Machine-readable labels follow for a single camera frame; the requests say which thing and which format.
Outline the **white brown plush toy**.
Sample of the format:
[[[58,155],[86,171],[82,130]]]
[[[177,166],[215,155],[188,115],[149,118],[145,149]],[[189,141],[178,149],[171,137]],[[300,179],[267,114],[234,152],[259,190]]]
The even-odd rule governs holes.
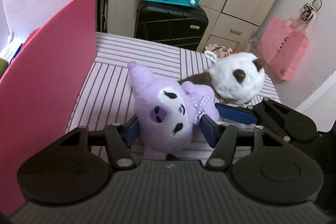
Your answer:
[[[225,102],[246,105],[262,89],[265,80],[266,61],[253,53],[239,52],[227,56],[209,67],[207,71],[179,81],[208,85]]]

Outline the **purple plush toy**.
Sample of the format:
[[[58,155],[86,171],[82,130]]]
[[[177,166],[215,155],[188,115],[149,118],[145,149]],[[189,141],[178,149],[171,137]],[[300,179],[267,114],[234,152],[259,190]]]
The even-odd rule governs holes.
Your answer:
[[[157,77],[135,61],[127,68],[144,143],[143,159],[164,160],[168,154],[187,148],[202,116],[219,120],[210,86]]]

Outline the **blue soft toy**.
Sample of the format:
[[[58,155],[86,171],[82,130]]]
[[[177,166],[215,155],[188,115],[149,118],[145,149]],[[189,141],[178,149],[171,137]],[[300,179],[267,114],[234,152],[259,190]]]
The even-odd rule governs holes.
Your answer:
[[[10,62],[17,56],[17,54],[20,52],[21,48],[23,46],[23,43],[21,43],[18,47],[17,50],[14,52],[13,56],[10,59]]]

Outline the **green soft ball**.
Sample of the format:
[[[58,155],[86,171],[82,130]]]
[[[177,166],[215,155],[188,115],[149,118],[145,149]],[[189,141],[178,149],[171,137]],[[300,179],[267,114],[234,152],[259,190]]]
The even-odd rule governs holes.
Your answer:
[[[9,64],[6,60],[0,59],[0,77],[3,76],[8,66]]]

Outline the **striped pink tablecloth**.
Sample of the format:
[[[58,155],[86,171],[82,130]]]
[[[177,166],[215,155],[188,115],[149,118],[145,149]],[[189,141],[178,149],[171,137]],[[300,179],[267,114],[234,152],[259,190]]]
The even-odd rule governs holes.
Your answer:
[[[88,126],[101,130],[127,122],[134,114],[134,98],[127,64],[146,65],[159,77],[174,80],[207,70],[213,62],[200,52],[125,36],[96,34],[96,58],[82,85],[67,130]]]

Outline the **colourful gift bag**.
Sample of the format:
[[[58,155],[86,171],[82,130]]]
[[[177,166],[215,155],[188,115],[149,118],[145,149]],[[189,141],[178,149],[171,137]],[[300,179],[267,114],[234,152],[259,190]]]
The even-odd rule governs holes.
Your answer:
[[[205,46],[205,50],[214,53],[217,56],[217,58],[223,58],[223,57],[238,53],[237,51],[234,51],[232,48],[226,48],[225,46],[219,46],[217,43],[209,44]]]

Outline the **pink paper bag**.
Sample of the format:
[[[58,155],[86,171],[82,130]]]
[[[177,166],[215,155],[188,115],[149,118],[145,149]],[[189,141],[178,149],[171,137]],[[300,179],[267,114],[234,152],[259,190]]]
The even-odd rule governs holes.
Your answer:
[[[290,81],[309,45],[304,21],[298,16],[291,20],[273,16],[257,46],[270,68],[279,79]]]

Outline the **black suitcase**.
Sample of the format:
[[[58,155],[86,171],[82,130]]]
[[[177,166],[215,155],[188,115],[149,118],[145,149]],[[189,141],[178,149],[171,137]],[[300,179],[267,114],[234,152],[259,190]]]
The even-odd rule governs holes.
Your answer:
[[[134,37],[195,51],[209,19],[200,7],[141,1],[137,7]]]

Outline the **pink cardboard box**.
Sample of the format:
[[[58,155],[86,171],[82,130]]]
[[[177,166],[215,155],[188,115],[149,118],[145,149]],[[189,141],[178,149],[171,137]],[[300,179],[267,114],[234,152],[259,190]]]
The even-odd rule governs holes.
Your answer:
[[[96,57],[96,0],[1,0],[22,47],[1,76],[1,212],[25,202],[17,171],[64,134]]]

